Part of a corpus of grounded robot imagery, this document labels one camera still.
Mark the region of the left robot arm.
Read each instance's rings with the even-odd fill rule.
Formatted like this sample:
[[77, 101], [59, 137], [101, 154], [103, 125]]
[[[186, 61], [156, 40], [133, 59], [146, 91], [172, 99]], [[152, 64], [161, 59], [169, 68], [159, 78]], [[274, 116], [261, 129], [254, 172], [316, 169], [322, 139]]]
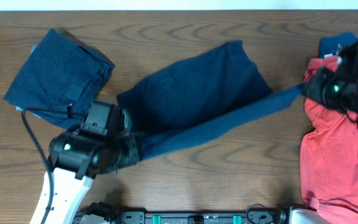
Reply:
[[53, 138], [32, 223], [71, 223], [99, 174], [141, 160], [129, 113], [118, 105], [94, 101], [84, 121]]

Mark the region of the navy blue shorts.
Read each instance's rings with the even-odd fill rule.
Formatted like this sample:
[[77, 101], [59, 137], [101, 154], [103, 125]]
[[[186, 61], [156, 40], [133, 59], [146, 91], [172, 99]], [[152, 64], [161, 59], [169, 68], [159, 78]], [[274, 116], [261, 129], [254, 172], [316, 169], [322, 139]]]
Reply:
[[175, 62], [117, 96], [140, 134], [143, 159], [199, 146], [291, 106], [295, 85], [274, 93], [242, 41]]

